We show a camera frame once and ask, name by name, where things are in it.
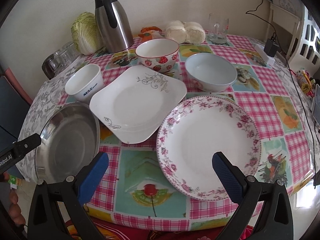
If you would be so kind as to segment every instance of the table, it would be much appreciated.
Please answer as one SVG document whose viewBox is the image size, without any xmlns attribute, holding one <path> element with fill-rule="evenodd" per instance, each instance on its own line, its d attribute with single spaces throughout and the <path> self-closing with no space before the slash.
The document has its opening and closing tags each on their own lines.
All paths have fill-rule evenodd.
<svg viewBox="0 0 320 240">
<path fill-rule="evenodd" d="M 78 58 L 53 80 L 39 90 L 23 124 L 19 140 L 34 132 L 40 133 L 46 121 L 63 105 L 74 102 L 64 91 L 68 78 L 81 66 L 96 63 L 100 66 L 105 85 L 136 65 L 135 49 L 141 38 L 124 52 Z M 258 40 L 229 35 L 224 45 L 206 40 L 201 45 L 181 44 L 179 57 L 167 75 L 182 80 L 188 89 L 186 98 L 207 95 L 188 79 L 185 60 L 194 53 L 214 53 L 234 64 L 240 78 L 225 91 L 212 93 L 241 106 L 254 120 L 262 153 L 256 178 L 260 181 L 282 179 L 289 194 L 299 191 L 314 174 L 313 144 L 302 105 L 297 96 L 289 71 L 276 58 L 273 67 L 266 65 L 255 51 Z M 313 128 L 306 98 L 299 90 Z M 237 204 L 230 199 L 205 202 L 183 195 L 163 175 L 155 152 L 156 134 L 145 142 L 127 145 L 121 143 L 105 126 L 100 125 L 100 151 L 108 153 L 109 167 L 86 209 L 90 215 L 119 225 L 162 231 L 199 230 L 223 226 Z M 319 144 L 316 141 L 316 167 L 319 167 Z M 35 151 L 17 164 L 26 179 L 36 181 Z M 144 186 L 158 190 L 151 198 L 143 192 Z M 258 203 L 254 215 L 262 207 Z"/>
</svg>

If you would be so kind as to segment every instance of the metal oval dish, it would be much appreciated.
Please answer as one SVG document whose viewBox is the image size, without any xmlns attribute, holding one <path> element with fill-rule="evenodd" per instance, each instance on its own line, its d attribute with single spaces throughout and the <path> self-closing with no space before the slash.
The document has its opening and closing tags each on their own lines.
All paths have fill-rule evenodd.
<svg viewBox="0 0 320 240">
<path fill-rule="evenodd" d="M 99 121 L 87 105 L 68 104 L 50 118 L 40 137 L 36 175 L 47 183 L 62 182 L 70 175 L 76 176 L 98 153 Z"/>
</svg>

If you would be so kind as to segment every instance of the pink floral border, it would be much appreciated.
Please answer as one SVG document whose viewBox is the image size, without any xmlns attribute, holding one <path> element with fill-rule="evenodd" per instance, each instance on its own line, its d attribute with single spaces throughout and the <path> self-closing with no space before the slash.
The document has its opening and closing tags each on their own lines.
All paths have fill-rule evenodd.
<svg viewBox="0 0 320 240">
<path fill-rule="evenodd" d="M 199 187 L 192 188 L 188 186 L 183 178 L 177 177 L 175 174 L 177 165 L 168 157 L 168 150 L 165 147 L 165 140 L 168 134 L 172 133 L 172 127 L 180 122 L 179 120 L 182 116 L 186 116 L 194 111 L 193 106 L 195 105 L 198 105 L 200 111 L 211 107 L 218 107 L 220 112 L 225 111 L 229 113 L 230 117 L 238 119 L 237 127 L 247 133 L 247 138 L 252 138 L 251 151 L 247 153 L 250 157 L 249 162 L 244 167 L 239 168 L 245 175 L 254 175 L 256 173 L 261 158 L 261 142 L 252 118 L 236 104 L 215 96 L 190 98 L 181 102 L 167 115 L 159 128 L 156 140 L 156 151 L 160 167 L 170 183 L 191 198 L 204 201 L 228 198 L 228 194 L 223 187 L 205 192 Z"/>
</svg>

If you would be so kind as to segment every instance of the white power strip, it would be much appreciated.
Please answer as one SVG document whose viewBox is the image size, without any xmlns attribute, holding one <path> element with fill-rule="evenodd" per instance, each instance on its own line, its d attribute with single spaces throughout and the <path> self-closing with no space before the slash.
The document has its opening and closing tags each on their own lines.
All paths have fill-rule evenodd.
<svg viewBox="0 0 320 240">
<path fill-rule="evenodd" d="M 256 46 L 254 47 L 255 50 L 260 54 L 260 56 L 262 57 L 262 59 L 270 66 L 273 66 L 273 63 L 275 62 L 275 58 L 274 57 L 270 57 L 268 56 L 265 52 L 264 52 L 264 47 L 256 44 Z"/>
</svg>

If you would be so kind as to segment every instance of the plastic wrapped bread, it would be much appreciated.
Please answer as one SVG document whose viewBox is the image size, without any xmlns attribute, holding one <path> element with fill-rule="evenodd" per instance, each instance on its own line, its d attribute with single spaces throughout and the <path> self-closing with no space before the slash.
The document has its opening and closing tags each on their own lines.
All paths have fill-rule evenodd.
<svg viewBox="0 0 320 240">
<path fill-rule="evenodd" d="M 186 30 L 181 21 L 174 21 L 168 24 L 164 37 L 166 39 L 174 40 L 177 43 L 184 43 L 186 40 Z"/>
<path fill-rule="evenodd" d="M 205 32 L 202 26 L 196 22 L 187 22 L 184 25 L 186 30 L 186 41 L 191 44 L 201 44 L 205 40 Z"/>
</svg>

